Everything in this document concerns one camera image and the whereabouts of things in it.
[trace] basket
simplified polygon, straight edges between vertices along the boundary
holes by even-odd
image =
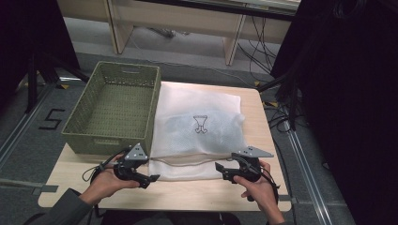
[[[76,154],[140,143],[149,156],[160,88],[159,67],[98,62],[62,135]]]

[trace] hand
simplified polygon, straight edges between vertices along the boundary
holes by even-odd
[[[260,165],[270,172],[268,163],[260,160]],[[263,174],[270,178],[267,172],[263,172]],[[258,208],[266,214],[269,224],[284,222],[283,215],[275,200],[272,185],[266,178],[261,177],[256,182],[250,182],[243,177],[234,176],[234,180],[246,188],[246,191],[241,194],[241,197],[246,198],[252,196],[258,204]]]
[[[103,198],[111,197],[115,192],[123,188],[137,188],[140,183],[136,181],[120,180],[114,174],[114,169],[106,169],[94,179],[87,190],[79,196],[84,202],[95,205],[100,203]]]

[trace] white fabric bag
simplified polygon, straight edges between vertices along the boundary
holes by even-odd
[[[163,83],[149,173],[160,174],[160,180],[221,178],[214,162],[247,147],[243,121],[240,97]]]

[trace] person's left hand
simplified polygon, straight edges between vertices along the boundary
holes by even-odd
[[[125,181],[117,178],[114,174],[114,169],[106,169],[98,174],[79,198],[90,205],[94,205],[100,203],[103,198],[111,197],[120,189],[137,188],[139,186],[140,183],[136,181]]]

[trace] gray floor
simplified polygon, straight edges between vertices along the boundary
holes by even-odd
[[[66,19],[66,24],[71,36],[75,51],[82,66],[82,71],[87,75],[91,73],[99,60],[114,60],[120,62],[138,62],[155,64],[161,67],[164,79],[174,82],[208,83],[217,85],[230,85],[253,87],[254,81],[265,83],[272,79],[261,68],[251,64],[250,60],[237,51],[234,64],[226,66],[221,37],[203,36],[197,34],[182,35],[176,33],[173,38],[162,37],[144,27],[136,27],[131,36],[128,47],[123,54],[116,55],[109,27],[103,22],[86,22]],[[247,51],[253,47],[247,40],[240,44]],[[268,47],[277,53],[279,45],[268,44]],[[255,55],[260,60],[262,55]],[[84,89],[81,82],[72,84],[68,89],[55,88],[42,103],[29,124],[22,138],[18,140],[7,162],[0,171],[0,224],[22,224],[31,215],[46,211],[38,206],[38,196],[35,187],[40,187],[48,179],[63,145],[60,128],[65,125],[65,120]],[[276,89],[262,94],[265,101],[274,101]],[[16,93],[9,107],[0,112],[0,143],[5,143],[8,135],[17,126],[23,117],[26,102],[26,87]],[[39,127],[50,126],[45,122],[50,109],[64,109],[57,112],[56,118],[62,120],[56,130],[42,130]],[[274,115],[278,116],[272,107],[265,110],[268,120]],[[297,154],[293,151],[288,133],[283,132],[283,125],[271,129],[272,136],[280,146],[279,158],[285,174],[285,181],[290,184],[294,210],[285,212],[286,219],[296,220],[297,224],[355,224],[344,199],[336,186],[332,175],[322,166],[322,154],[311,132],[311,127],[306,124],[305,118],[298,119],[297,134],[308,160],[314,181],[319,193],[327,207],[330,223],[321,222],[314,207],[314,199],[309,191],[303,171],[300,167]],[[265,224],[265,217],[258,212],[237,213],[242,224]],[[96,219],[91,224],[100,224]]]

